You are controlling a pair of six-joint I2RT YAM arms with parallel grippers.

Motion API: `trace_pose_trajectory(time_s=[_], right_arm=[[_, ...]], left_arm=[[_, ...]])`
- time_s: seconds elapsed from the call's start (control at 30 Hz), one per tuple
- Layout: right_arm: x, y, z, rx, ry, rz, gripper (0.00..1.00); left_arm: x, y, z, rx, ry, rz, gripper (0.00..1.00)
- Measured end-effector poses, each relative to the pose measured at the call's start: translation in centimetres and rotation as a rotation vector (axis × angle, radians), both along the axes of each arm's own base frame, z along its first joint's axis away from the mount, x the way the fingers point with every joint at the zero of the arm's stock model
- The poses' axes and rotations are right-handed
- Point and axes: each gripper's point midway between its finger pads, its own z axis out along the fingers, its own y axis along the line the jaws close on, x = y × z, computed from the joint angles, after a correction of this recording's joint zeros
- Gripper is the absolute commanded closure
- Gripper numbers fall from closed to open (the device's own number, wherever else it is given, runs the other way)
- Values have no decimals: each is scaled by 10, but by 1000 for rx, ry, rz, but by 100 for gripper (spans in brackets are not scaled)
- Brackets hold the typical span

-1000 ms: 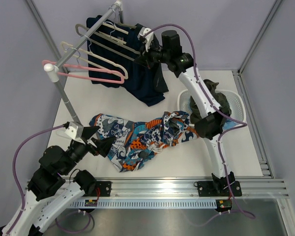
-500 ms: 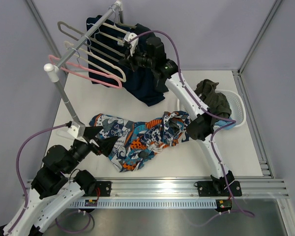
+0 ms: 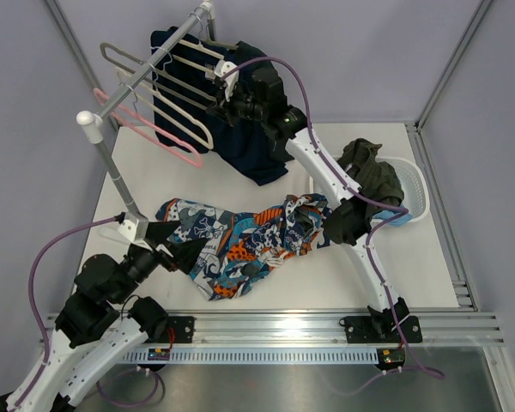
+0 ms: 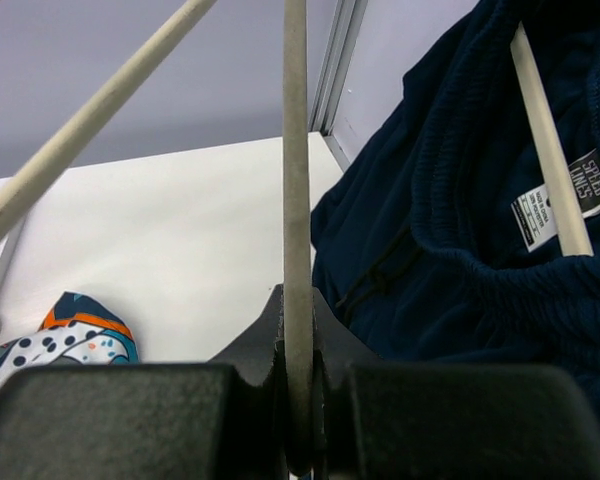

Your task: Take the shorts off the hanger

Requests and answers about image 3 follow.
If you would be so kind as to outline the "patterned colourful shorts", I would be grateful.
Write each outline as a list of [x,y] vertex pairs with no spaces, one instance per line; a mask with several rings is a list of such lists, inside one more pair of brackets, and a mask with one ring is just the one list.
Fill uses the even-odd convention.
[[163,203],[159,221],[178,221],[168,241],[205,240],[188,276],[208,300],[239,298],[293,257],[330,245],[322,223],[331,209],[318,193],[288,195],[259,213],[231,212],[181,198]]

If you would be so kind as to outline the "olive green shorts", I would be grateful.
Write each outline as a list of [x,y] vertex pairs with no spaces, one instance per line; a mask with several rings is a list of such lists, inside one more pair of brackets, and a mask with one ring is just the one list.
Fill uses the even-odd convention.
[[378,161],[381,143],[358,138],[344,147],[338,165],[361,187],[361,194],[375,202],[400,207],[404,191],[393,166]]

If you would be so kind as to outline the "pink hanger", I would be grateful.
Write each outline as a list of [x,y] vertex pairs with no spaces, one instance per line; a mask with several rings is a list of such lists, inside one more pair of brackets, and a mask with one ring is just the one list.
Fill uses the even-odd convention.
[[[155,124],[149,122],[147,119],[143,118],[141,115],[137,114],[136,112],[127,108],[126,106],[123,106],[122,104],[120,104],[118,106],[118,109],[119,109],[119,111],[124,113],[124,116],[122,114],[119,114],[117,110],[113,110],[111,113],[111,116],[122,126],[127,127],[128,129],[134,131],[135,133],[137,133],[137,135],[145,138],[147,141],[153,143],[155,146],[160,147],[160,148],[168,151],[170,154],[177,156],[182,161],[184,161],[194,167],[197,167],[197,168],[203,167],[203,157],[188,142],[185,142],[185,141],[177,138],[172,133],[170,133],[166,130],[163,130],[161,127],[158,127]],[[133,124],[129,120],[129,118],[138,120],[144,126],[149,127],[153,132],[150,133],[150,132],[144,131],[142,126],[137,126],[137,125]],[[180,146],[180,148],[166,145],[158,137],[155,136],[155,133],[158,133],[159,135],[172,140],[174,143],[177,143]]]

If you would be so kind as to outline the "light blue shorts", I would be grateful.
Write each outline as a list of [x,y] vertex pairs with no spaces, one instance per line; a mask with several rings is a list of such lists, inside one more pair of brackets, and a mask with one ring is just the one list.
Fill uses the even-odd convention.
[[381,209],[378,213],[373,215],[371,223],[373,226],[384,224],[392,227],[401,227],[402,225],[410,222],[413,216],[410,213],[403,213],[402,211],[395,211],[390,209]]

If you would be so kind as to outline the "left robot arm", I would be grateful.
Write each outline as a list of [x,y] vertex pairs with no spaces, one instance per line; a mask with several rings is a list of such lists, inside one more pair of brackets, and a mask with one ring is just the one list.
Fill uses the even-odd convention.
[[192,341],[194,319],[169,317],[151,297],[138,298],[125,315],[117,307],[158,267],[189,273],[205,239],[169,242],[176,221],[149,222],[125,213],[113,221],[129,244],[123,260],[97,254],[83,264],[54,329],[41,328],[44,353],[15,391],[0,396],[0,411],[73,411],[140,344]]

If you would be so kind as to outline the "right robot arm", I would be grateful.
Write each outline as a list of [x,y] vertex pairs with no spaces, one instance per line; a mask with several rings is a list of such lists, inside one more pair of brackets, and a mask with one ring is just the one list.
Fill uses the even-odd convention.
[[227,123],[258,121],[269,139],[280,143],[310,174],[331,209],[324,234],[351,260],[368,295],[367,315],[341,321],[348,342],[422,342],[421,326],[404,298],[383,272],[373,243],[382,227],[373,225],[370,207],[391,210],[401,218],[408,210],[366,195],[364,188],[336,162],[313,129],[309,109],[288,104],[281,77],[273,68],[257,68],[258,58],[236,65],[221,60],[212,78],[220,92],[209,112]]

